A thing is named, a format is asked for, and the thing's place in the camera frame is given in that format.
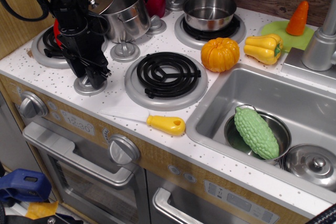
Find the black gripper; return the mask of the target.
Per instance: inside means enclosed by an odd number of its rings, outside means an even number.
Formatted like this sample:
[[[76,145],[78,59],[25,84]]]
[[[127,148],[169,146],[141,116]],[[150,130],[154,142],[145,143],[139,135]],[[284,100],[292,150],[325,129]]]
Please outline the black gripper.
[[[59,18],[59,40],[62,54],[76,77],[87,77],[98,89],[111,75],[102,51],[108,22],[100,15],[87,17],[62,16]]]

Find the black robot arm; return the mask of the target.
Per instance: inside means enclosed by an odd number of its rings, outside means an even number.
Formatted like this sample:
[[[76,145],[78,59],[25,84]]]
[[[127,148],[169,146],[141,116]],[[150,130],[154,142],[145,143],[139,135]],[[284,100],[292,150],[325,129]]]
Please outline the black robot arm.
[[[42,10],[37,18],[26,18],[16,13],[6,0],[2,6],[14,17],[26,21],[37,22],[52,15],[58,21],[61,42],[61,53],[76,75],[86,76],[91,86],[101,88],[110,70],[108,61],[102,51],[104,36],[110,26],[99,14],[89,10],[89,0],[36,0]]]

